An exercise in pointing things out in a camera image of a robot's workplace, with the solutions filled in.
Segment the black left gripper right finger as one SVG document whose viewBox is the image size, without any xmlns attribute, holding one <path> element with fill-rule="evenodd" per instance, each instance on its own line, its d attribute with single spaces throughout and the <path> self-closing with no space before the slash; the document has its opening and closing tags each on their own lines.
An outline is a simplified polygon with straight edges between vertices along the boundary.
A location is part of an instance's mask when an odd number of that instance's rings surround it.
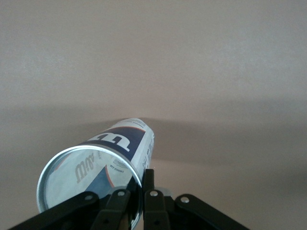
<svg viewBox="0 0 307 230">
<path fill-rule="evenodd" d="M 155 188 L 154 170 L 143 175 L 145 230 L 246 230 L 247 227 L 194 195 L 173 199 Z"/>
</svg>

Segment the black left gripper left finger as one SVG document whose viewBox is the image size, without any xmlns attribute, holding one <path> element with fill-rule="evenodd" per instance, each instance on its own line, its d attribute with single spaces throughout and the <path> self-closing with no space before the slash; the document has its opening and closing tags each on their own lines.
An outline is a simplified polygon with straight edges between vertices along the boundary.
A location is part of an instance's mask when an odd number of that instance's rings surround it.
<svg viewBox="0 0 307 230">
<path fill-rule="evenodd" d="M 12 227 L 12 230 L 130 230 L 138 211 L 138 184 L 132 178 L 99 198 L 82 192 Z"/>
</svg>

